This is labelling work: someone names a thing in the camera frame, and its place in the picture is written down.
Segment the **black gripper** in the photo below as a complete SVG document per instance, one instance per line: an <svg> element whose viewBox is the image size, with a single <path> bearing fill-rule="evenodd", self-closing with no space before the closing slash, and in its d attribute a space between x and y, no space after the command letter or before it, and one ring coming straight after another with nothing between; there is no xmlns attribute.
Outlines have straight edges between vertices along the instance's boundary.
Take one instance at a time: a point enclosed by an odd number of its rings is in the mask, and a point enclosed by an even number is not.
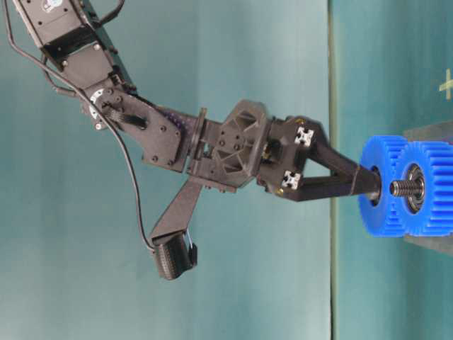
<svg viewBox="0 0 453 340"><path fill-rule="evenodd" d="M256 180L265 191L302 202L378 193L373 171L334 149L319 121L308 117L271 118L262 103L242 100L225 121L207 119L201 109L190 145L189 195L203 188L235 192ZM334 176L303 178L307 160Z"/></svg>

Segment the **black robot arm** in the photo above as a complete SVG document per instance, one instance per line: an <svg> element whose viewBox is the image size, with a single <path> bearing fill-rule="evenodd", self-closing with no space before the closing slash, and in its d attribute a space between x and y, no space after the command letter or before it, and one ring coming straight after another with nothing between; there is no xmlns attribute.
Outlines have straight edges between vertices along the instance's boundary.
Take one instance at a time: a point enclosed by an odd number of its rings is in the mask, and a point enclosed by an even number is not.
<svg viewBox="0 0 453 340"><path fill-rule="evenodd" d="M89 1L14 5L42 60L73 85L72 96L85 94L83 112L99 130L113 125L137 141L145 163L188 174L177 203L252 180L293 201L380 192L379 175L337 153L315 120L271 118L262 103L242 100L218 123L141 98Z"/></svg>

